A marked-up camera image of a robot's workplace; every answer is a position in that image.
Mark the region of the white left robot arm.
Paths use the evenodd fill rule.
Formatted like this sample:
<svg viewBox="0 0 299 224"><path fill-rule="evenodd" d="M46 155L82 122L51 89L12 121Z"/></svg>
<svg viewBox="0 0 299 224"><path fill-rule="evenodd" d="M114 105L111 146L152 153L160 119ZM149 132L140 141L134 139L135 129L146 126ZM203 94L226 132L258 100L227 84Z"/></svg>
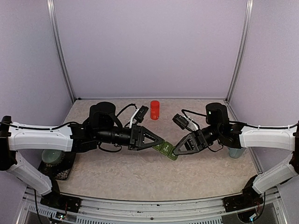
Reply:
<svg viewBox="0 0 299 224"><path fill-rule="evenodd" d="M100 143L140 151L163 143L161 137L143 126L124 127L115 112L113 103L100 102L90 107L89 117L82 124L71 121L60 126L28 126L4 116L0 122L0 169L46 196L53 206L62 207L65 196L55 187L55 181L28 163L19 151L50 149L85 153L96 149Z"/></svg>

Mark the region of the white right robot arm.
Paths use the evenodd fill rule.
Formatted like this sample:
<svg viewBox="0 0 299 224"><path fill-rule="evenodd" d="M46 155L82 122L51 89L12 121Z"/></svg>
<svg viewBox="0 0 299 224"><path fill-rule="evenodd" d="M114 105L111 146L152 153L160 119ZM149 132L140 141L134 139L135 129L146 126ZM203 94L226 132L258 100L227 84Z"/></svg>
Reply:
<svg viewBox="0 0 299 224"><path fill-rule="evenodd" d="M257 195L299 174L299 125L252 126L230 121L227 107L220 103L206 105L207 127L190 132L174 147L175 155L195 154L209 148L214 141L231 149L253 147L278 148L291 153L268 171L252 177L239 196L239 203L249 207Z"/></svg>

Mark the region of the green pill organizer box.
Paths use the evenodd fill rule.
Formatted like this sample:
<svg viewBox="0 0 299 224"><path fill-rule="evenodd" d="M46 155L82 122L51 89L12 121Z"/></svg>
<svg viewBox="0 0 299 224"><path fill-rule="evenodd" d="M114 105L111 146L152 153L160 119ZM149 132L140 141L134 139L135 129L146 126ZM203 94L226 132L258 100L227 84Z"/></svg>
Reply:
<svg viewBox="0 0 299 224"><path fill-rule="evenodd" d="M159 151L161 154L167 156L169 159L173 161L177 160L178 158L178 156L173 153L175 147L167 141L165 141L162 144L155 145L152 148Z"/></svg>

